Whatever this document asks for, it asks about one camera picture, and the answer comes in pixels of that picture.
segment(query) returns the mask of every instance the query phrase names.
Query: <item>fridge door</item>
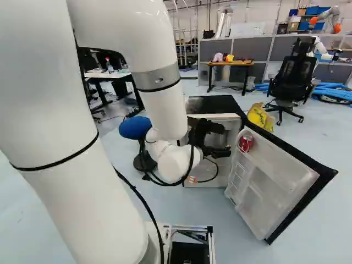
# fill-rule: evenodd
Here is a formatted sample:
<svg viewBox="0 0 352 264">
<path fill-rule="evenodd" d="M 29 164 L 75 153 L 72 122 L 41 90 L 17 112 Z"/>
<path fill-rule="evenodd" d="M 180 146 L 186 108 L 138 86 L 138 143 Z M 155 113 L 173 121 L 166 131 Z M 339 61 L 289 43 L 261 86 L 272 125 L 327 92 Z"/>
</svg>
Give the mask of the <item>fridge door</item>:
<svg viewBox="0 0 352 264">
<path fill-rule="evenodd" d="M 232 144 L 233 166 L 225 195 L 254 235 L 271 244 L 337 174 L 271 133 L 244 120 Z M 248 152 L 238 147 L 252 136 Z"/>
</svg>

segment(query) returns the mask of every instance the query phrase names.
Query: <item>table leg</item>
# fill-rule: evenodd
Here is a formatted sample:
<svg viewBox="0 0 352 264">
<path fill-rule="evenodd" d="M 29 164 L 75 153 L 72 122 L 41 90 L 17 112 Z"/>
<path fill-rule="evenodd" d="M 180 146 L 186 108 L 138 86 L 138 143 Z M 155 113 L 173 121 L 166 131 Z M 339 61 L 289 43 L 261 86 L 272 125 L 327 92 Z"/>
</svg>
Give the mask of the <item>table leg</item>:
<svg viewBox="0 0 352 264">
<path fill-rule="evenodd" d="M 137 90 L 136 83 L 134 82 L 133 79 L 132 79 L 132 85 L 133 85 L 134 95 L 136 96 L 138 108 L 140 111 L 142 111 L 144 109 L 144 104 L 143 104 L 142 98 L 139 95 L 139 92 Z"/>
<path fill-rule="evenodd" d="M 130 79 L 129 81 L 132 82 L 133 91 L 134 91 L 134 95 L 136 96 L 138 108 L 137 108 L 137 109 L 134 109 L 131 113 L 127 114 L 127 115 L 126 115 L 127 118 L 129 118 L 129 117 L 134 117 L 134 116 L 136 116 L 137 114 L 139 114 L 141 111 L 144 110 L 144 104 L 143 104 L 142 98 L 141 98 L 141 96 L 139 95 L 139 92 L 138 92 L 137 87 L 136 87 L 136 83 L 134 82 L 132 76 L 131 76 L 131 79 Z"/>
<path fill-rule="evenodd" d="M 127 95 L 132 94 L 132 92 L 127 92 L 126 82 L 129 81 L 127 78 L 120 78 L 111 82 L 112 87 L 114 88 L 115 94 L 117 95 L 117 100 L 121 100 Z"/>
<path fill-rule="evenodd" d="M 94 111 L 94 110 L 96 110 L 96 109 L 99 109 L 99 108 L 101 108 L 101 107 L 103 107 L 103 106 L 107 106 L 108 104 L 110 104 L 110 103 L 113 102 L 112 100 L 109 100 L 109 101 L 106 100 L 105 94 L 104 94 L 104 92 L 103 92 L 103 89 L 102 89 L 101 86 L 100 86 L 99 80 L 94 81 L 94 85 L 95 85 L 95 88 L 97 89 L 97 92 L 98 92 L 98 94 L 99 94 L 99 97 L 100 97 L 102 103 L 101 103 L 101 105 L 94 107 L 94 108 L 92 109 L 92 111 Z"/>
<path fill-rule="evenodd" d="M 210 92 L 213 88 L 214 88 L 214 86 L 215 85 L 212 85 L 211 84 L 211 81 L 212 81 L 212 72 L 213 72 L 213 67 L 212 66 L 209 66 L 209 88 L 208 88 L 208 90 L 207 90 L 207 92 Z"/>
<path fill-rule="evenodd" d="M 244 85 L 243 85 L 242 95 L 245 95 L 245 94 L 246 94 L 247 81 L 248 81 L 248 66 L 246 67 L 246 77 L 245 77 L 245 79 L 244 79 Z"/>
</svg>

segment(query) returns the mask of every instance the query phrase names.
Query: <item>white desk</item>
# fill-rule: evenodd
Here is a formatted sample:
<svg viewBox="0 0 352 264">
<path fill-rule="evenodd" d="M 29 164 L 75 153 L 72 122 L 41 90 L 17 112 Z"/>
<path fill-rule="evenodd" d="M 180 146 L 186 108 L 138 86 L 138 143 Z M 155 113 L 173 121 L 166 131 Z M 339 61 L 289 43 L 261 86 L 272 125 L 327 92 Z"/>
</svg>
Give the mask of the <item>white desk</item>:
<svg viewBox="0 0 352 264">
<path fill-rule="evenodd" d="M 93 73 L 93 72 L 87 72 L 84 73 L 84 77 L 86 78 L 86 81 L 88 83 L 92 83 L 95 85 L 97 92 L 99 94 L 99 97 L 102 101 L 102 104 L 95 107 L 92 110 L 98 109 L 100 107 L 106 106 L 109 103 L 112 103 L 112 101 L 107 101 L 104 95 L 104 92 L 100 86 L 100 82 L 101 81 L 114 81 L 115 84 L 113 85 L 114 91 L 116 93 L 116 95 L 118 96 L 118 100 L 124 98 L 125 96 L 131 94 L 131 92 L 127 92 L 127 87 L 126 87 L 126 82 L 131 82 L 133 85 L 133 91 L 134 94 L 136 96 L 136 100 L 137 100 L 137 105 L 138 105 L 138 109 L 134 110 L 132 113 L 129 114 L 128 117 L 132 117 L 135 116 L 136 114 L 138 114 L 139 112 L 141 112 L 144 109 L 144 105 L 142 102 L 141 97 L 139 96 L 138 90 L 136 88 L 136 83 L 133 80 L 132 74 L 131 72 L 129 73 L 120 73 L 120 72 L 113 72 L 113 73 L 108 73 L 108 72 L 103 72 L 103 73 Z"/>
<path fill-rule="evenodd" d="M 113 72 L 113 73 L 84 73 L 84 77 L 86 78 L 103 78 L 103 79 L 120 79 L 125 76 L 131 75 L 131 73 L 119 73 L 119 72 Z"/>
</svg>

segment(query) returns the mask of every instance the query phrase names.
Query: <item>water bottle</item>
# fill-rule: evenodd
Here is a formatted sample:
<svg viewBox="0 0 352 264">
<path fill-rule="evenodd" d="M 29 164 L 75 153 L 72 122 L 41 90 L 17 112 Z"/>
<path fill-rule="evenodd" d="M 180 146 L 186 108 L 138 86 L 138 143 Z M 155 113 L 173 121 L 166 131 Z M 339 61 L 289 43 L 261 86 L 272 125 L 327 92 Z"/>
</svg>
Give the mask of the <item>water bottle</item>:
<svg viewBox="0 0 352 264">
<path fill-rule="evenodd" d="M 111 66 L 110 62 L 109 62 L 109 58 L 105 58 L 106 59 L 106 68 L 108 69 L 109 73 L 113 73 L 114 72 L 114 68 Z"/>
</svg>

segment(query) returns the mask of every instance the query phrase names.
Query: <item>red can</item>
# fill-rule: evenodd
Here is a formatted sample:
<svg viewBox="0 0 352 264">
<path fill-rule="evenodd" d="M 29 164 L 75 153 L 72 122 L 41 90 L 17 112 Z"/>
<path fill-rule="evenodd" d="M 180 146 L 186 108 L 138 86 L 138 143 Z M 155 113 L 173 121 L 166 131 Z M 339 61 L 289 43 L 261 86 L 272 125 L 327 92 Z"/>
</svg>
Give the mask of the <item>red can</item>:
<svg viewBox="0 0 352 264">
<path fill-rule="evenodd" d="M 253 145 L 252 135 L 244 135 L 240 138 L 238 142 L 238 147 L 242 152 L 248 152 L 252 145 Z"/>
</svg>

